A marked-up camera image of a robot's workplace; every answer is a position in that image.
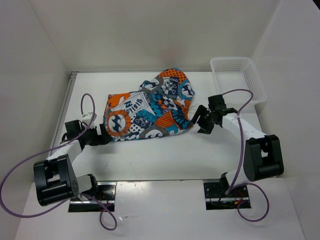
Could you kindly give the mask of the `colourful patterned shorts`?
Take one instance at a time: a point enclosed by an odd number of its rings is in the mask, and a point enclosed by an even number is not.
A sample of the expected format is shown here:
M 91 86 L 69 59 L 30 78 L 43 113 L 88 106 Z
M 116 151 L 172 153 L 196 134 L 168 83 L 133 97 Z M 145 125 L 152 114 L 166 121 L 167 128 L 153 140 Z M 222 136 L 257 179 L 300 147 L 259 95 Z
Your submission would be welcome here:
M 110 94 L 103 124 L 113 142 L 163 138 L 191 128 L 189 109 L 195 92 L 174 67 L 145 80 L 137 91 Z

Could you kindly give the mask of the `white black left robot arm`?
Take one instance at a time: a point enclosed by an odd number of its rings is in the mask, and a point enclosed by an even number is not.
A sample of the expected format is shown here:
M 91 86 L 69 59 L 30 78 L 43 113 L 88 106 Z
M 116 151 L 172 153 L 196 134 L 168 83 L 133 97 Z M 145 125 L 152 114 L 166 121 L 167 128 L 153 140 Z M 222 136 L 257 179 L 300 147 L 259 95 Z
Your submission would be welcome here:
M 100 187 L 94 175 L 76 176 L 72 162 L 85 146 L 106 145 L 113 138 L 103 124 L 99 125 L 100 131 L 96 126 L 85 127 L 78 120 L 65 123 L 66 140 L 51 156 L 33 165 L 36 196 L 41 206 L 75 199 L 81 194 L 89 200 L 99 196 Z

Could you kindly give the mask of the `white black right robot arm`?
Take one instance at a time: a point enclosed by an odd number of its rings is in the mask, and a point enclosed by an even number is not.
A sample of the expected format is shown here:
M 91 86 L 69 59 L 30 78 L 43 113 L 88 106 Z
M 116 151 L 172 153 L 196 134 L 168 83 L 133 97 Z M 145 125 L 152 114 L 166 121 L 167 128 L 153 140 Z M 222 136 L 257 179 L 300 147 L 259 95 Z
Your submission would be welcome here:
M 200 134 L 211 134 L 215 126 L 227 130 L 240 141 L 240 157 L 237 168 L 220 177 L 219 191 L 230 197 L 237 187 L 255 181 L 278 177 L 284 173 L 280 139 L 268 135 L 248 123 L 241 110 L 227 107 L 222 94 L 208 98 L 208 107 L 200 105 L 190 125 L 197 124 Z

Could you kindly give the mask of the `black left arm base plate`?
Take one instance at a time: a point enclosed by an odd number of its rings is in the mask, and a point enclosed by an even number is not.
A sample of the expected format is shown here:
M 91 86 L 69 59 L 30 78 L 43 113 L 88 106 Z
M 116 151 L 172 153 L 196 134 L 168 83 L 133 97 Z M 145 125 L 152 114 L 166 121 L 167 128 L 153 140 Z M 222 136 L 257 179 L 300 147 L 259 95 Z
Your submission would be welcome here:
M 97 192 L 91 193 L 90 196 L 102 203 L 109 211 L 114 212 L 117 183 L 100 181 L 97 185 Z M 102 210 L 103 208 L 96 201 L 85 196 L 72 198 L 68 205 L 69 213 L 101 212 Z

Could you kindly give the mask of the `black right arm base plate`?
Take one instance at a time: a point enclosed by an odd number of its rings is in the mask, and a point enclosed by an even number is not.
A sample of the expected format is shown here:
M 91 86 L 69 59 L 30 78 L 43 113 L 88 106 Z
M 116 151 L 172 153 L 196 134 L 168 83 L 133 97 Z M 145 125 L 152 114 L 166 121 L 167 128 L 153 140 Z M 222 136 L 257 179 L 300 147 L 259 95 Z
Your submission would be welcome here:
M 229 194 L 225 194 L 223 184 L 219 179 L 203 181 L 206 210 L 232 210 L 250 209 L 251 203 L 249 192 L 245 186 L 233 189 Z

